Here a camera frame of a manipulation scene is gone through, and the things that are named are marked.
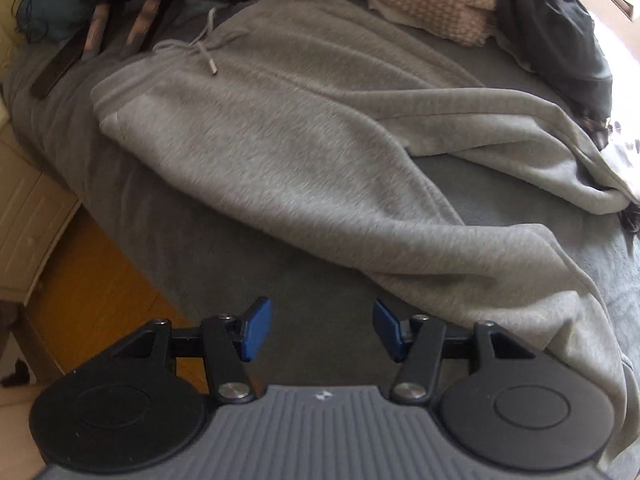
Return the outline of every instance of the dark fabric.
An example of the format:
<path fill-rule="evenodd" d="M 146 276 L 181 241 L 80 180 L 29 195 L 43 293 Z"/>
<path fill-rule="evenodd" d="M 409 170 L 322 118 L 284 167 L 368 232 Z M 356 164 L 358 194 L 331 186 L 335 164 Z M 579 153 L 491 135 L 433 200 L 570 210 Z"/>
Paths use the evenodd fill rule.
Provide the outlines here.
<path fill-rule="evenodd" d="M 622 227 L 633 234 L 640 232 L 640 206 L 631 203 L 624 211 L 620 212 Z"/>
<path fill-rule="evenodd" d="M 579 0 L 497 0 L 496 16 L 498 29 L 575 115 L 595 121 L 610 116 L 611 70 Z"/>
<path fill-rule="evenodd" d="M 610 131 L 607 128 L 606 121 L 594 121 L 587 117 L 576 117 L 575 122 L 591 137 L 596 148 L 602 151 L 607 147 Z"/>

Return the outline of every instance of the bed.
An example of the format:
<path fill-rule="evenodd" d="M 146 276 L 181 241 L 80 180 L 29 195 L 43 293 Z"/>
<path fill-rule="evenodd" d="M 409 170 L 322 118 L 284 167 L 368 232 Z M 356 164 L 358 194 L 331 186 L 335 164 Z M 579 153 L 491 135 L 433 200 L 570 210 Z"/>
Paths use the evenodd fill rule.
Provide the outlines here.
<path fill-rule="evenodd" d="M 366 6 L 366 0 L 349 1 Z M 244 5 L 220 9 L 217 20 Z M 175 6 L 154 40 L 191 40 L 209 7 L 197 0 Z M 568 111 L 555 92 L 492 40 L 482 48 L 465 48 L 406 30 L 486 86 L 530 92 Z M 354 269 L 315 258 L 178 192 L 103 136 L 88 94 L 132 61 L 118 58 L 122 31 L 108 36 L 106 51 L 76 66 L 44 102 L 31 97 L 29 88 L 56 47 L 33 45 L 15 59 L 2 92 L 23 147 L 80 197 L 135 266 L 192 321 L 240 312 L 257 296 L 269 296 L 276 306 L 271 335 L 250 365 L 265 383 L 388 384 L 396 368 L 371 329 L 372 302 L 381 297 L 400 315 L 414 313 L 414 307 Z M 640 243 L 621 229 L 617 215 L 588 214 L 535 186 L 449 155 L 415 163 L 466 224 L 548 226 L 600 289 L 623 352 L 640 362 Z M 639 466 L 633 446 L 608 472 L 634 478 Z"/>

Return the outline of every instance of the cabinet drawer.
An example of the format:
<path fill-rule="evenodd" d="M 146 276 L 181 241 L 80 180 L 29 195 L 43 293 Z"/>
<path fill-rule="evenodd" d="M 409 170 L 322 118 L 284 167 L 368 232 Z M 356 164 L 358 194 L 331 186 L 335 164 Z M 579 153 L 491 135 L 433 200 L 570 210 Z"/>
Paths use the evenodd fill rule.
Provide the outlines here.
<path fill-rule="evenodd" d="M 6 109 L 6 105 L 4 104 L 4 101 L 2 101 L 2 98 L 0 97 L 0 130 L 2 130 L 4 126 L 8 124 L 8 122 L 9 122 L 9 111 Z"/>
<path fill-rule="evenodd" d="M 0 246 L 40 172 L 0 144 Z"/>
<path fill-rule="evenodd" d="M 0 286 L 28 290 L 76 197 L 42 175 L 0 246 Z"/>

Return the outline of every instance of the wooden floor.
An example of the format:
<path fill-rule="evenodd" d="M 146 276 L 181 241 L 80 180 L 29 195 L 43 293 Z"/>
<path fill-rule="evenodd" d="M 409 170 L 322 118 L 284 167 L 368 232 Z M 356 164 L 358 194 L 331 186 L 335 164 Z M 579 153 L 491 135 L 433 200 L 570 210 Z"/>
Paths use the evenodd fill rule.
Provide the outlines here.
<path fill-rule="evenodd" d="M 58 243 L 27 306 L 50 354 L 68 372 L 151 318 L 190 323 L 81 208 Z M 200 359 L 179 359 L 179 376 L 207 390 Z"/>

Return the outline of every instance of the blue lever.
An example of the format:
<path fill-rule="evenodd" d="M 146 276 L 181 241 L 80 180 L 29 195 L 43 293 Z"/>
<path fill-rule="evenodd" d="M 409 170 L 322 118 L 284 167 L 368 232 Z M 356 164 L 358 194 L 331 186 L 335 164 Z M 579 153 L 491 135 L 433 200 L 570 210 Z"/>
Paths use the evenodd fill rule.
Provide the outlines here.
<path fill-rule="evenodd" d="M 396 363 L 401 363 L 409 352 L 409 345 L 402 339 L 400 322 L 380 300 L 373 303 L 373 329 L 380 342 Z"/>
<path fill-rule="evenodd" d="M 255 359 L 271 327 L 271 300 L 258 298 L 242 315 L 240 359 L 245 363 Z"/>

